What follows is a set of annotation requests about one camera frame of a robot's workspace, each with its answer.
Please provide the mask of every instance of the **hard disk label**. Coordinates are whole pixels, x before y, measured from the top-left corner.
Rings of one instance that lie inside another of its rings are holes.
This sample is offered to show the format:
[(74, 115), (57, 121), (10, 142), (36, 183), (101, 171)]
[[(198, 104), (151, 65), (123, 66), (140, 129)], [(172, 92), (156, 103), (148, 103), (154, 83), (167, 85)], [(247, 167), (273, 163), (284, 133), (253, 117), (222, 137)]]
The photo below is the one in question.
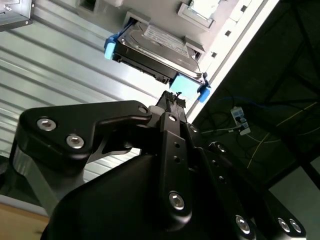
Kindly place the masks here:
[(155, 26), (149, 25), (146, 31), (144, 32), (144, 35), (154, 41), (156, 41), (159, 44), (162, 44), (166, 46), (167, 48), (170, 48), (177, 53), (189, 58), (188, 49), (185, 43), (180, 40), (179, 38), (176, 38), (174, 36), (171, 36), (170, 34), (160, 30), (159, 28), (156, 28)]

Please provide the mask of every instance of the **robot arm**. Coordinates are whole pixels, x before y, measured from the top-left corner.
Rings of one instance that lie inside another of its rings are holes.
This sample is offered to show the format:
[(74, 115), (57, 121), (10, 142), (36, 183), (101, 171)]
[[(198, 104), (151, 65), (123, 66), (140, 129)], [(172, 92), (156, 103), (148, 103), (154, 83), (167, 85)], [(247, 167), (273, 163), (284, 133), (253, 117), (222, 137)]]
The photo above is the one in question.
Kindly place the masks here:
[[(10, 160), (50, 216), (42, 239), (306, 239), (230, 151), (206, 146), (184, 107), (164, 92), (149, 108), (120, 101), (25, 111)], [(84, 183), (87, 163), (131, 148), (140, 155)]]

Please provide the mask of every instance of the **white cable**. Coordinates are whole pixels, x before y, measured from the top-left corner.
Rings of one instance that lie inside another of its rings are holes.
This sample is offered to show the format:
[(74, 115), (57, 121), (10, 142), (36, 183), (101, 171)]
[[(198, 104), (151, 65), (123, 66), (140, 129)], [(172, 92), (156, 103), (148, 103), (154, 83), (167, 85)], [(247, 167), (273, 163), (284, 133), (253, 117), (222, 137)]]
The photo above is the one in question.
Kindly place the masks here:
[(298, 134), (298, 136), (303, 136), (303, 135), (311, 134), (311, 133), (317, 131), (318, 129), (320, 129), (320, 126), (317, 127), (317, 128), (315, 128), (315, 129), (313, 129), (313, 130), (311, 130), (311, 131), (307, 131), (307, 132), (305, 132), (305, 133)]
[(204, 131), (204, 132), (202, 132), (202, 134), (212, 133), (212, 132), (215, 132), (215, 131), (230, 131), (230, 130), (239, 129), (241, 127), (242, 127), (242, 125), (231, 127), (231, 128), (215, 129), (215, 130), (210, 130), (210, 131)]
[[(311, 131), (307, 131), (305, 133), (298, 134), (298, 136), (308, 135), (308, 134), (311, 134), (311, 133), (313, 133), (313, 132), (315, 132), (315, 131), (317, 131), (319, 129), (320, 129), (320, 126), (315, 128), (315, 129), (313, 129), (313, 130), (311, 130)], [(254, 141), (258, 142), (258, 143), (261, 143), (260, 140), (254, 138), (253, 136), (250, 136), (249, 134), (246, 134), (246, 136), (248, 136), (249, 138), (251, 138), (252, 140), (254, 140)], [(263, 143), (264, 144), (272, 144), (272, 143), (277, 143), (277, 142), (280, 142), (280, 141), (281, 141), (281, 139), (277, 139), (277, 140), (273, 140), (273, 141), (264, 141)]]
[[(260, 140), (254, 138), (253, 136), (250, 136), (249, 134), (246, 134), (246, 136), (248, 136), (249, 138), (251, 138), (252, 140), (254, 140), (254, 141), (258, 142), (258, 143), (261, 143)], [(273, 140), (273, 141), (264, 141), (263, 143), (264, 144), (272, 144), (272, 143), (277, 143), (277, 142), (280, 142), (280, 141), (281, 141), (281, 139), (277, 139), (277, 140)]]

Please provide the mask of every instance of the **silver bolt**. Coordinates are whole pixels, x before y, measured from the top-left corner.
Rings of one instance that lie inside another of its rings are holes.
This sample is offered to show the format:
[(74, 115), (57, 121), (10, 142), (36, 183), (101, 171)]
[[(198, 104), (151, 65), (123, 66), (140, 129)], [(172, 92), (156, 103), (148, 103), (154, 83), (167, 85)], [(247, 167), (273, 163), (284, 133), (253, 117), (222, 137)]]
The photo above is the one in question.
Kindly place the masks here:
[(57, 127), (56, 123), (48, 118), (41, 118), (36, 124), (38, 125), (38, 128), (44, 131), (52, 131)]
[(85, 145), (85, 141), (82, 137), (77, 135), (69, 135), (66, 138), (66, 143), (73, 149), (80, 149)]
[(196, 133), (196, 132), (198, 132), (198, 130), (196, 129), (196, 127), (195, 127), (195, 126), (190, 125), (190, 128), (191, 128), (191, 130), (192, 130), (192, 131), (194, 131), (195, 133)]
[(148, 112), (147, 109), (145, 109), (144, 107), (140, 106), (139, 108), (139, 111), (142, 112), (143, 114), (146, 114)]
[(235, 216), (235, 222), (238, 225), (238, 227), (241, 229), (242, 232), (245, 234), (250, 233), (250, 227), (247, 221), (240, 215)]
[(301, 228), (299, 227), (299, 225), (296, 223), (295, 220), (290, 219), (290, 223), (291, 223), (292, 227), (294, 228), (294, 230), (296, 230), (298, 233), (301, 233)]
[(225, 153), (226, 149), (224, 148), (224, 146), (222, 146), (221, 144), (217, 144), (216, 146), (221, 152)]
[(174, 122), (177, 121), (177, 119), (174, 116), (169, 116), (169, 119)]
[(175, 192), (170, 193), (169, 200), (172, 207), (174, 207), (175, 209), (182, 210), (185, 208), (185, 201), (178, 193), (175, 193)]
[(278, 223), (280, 224), (280, 226), (284, 231), (286, 231), (287, 233), (290, 232), (290, 228), (288, 224), (282, 218), (278, 217)]

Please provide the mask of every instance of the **screw hole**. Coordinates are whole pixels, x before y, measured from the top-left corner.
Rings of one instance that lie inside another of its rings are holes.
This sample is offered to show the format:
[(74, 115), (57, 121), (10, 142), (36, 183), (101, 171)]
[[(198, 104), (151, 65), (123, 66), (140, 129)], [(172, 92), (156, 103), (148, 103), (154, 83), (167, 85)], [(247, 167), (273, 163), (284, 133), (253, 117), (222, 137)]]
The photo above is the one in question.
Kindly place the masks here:
[(178, 158), (177, 156), (174, 157), (174, 161), (179, 164), (181, 162), (180, 158)]
[(148, 112), (148, 110), (147, 110), (145, 107), (143, 107), (143, 106), (140, 106), (138, 109), (139, 109), (139, 111), (142, 112), (143, 114), (146, 114), (146, 113)]
[(226, 184), (226, 180), (223, 176), (219, 176), (219, 180), (223, 183)]
[(219, 166), (219, 164), (218, 164), (215, 160), (212, 160), (212, 163), (213, 163), (213, 165), (215, 165), (216, 167)]

